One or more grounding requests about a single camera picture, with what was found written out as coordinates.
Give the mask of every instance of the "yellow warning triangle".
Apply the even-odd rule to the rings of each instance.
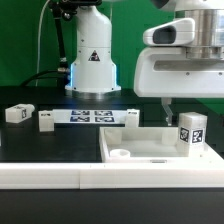
[[[89,58],[89,61],[100,61],[100,58],[99,58],[99,56],[98,56],[98,54],[97,54],[96,51],[94,51],[94,52],[92,53],[92,55],[91,55],[90,58]]]

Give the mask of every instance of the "black cable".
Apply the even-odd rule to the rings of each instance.
[[[61,26],[62,11],[61,11],[60,5],[57,2],[50,2],[49,7],[53,13],[56,32],[57,32],[57,40],[58,40],[59,55],[60,55],[59,67],[68,68],[69,66],[68,66],[68,61],[66,58],[64,38],[63,38],[62,26]]]
[[[46,70],[46,71],[42,71],[42,72],[39,72],[33,76],[31,76],[29,79],[25,80],[24,82],[22,82],[20,84],[20,86],[24,87],[26,86],[29,82],[35,80],[35,79],[38,79],[40,76],[42,75],[45,75],[45,74],[50,74],[50,73],[58,73],[57,70]]]
[[[58,78],[60,78],[60,76],[38,77],[38,78],[34,78],[32,81],[34,81],[34,80],[40,80],[40,79],[58,79]]]

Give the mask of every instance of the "green background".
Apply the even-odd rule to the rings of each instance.
[[[0,13],[0,86],[19,85],[36,73],[39,17],[46,0],[7,0]],[[111,3],[99,11],[110,16]],[[149,0],[126,0],[113,3],[112,59],[118,66],[118,84],[133,88],[136,61],[144,48],[143,32],[171,21],[173,13],[157,10]],[[63,34],[69,63],[76,58],[76,23],[63,21]],[[56,69],[59,64],[54,20],[46,10],[41,38],[40,71]],[[223,100],[202,100],[218,113],[224,113]]]

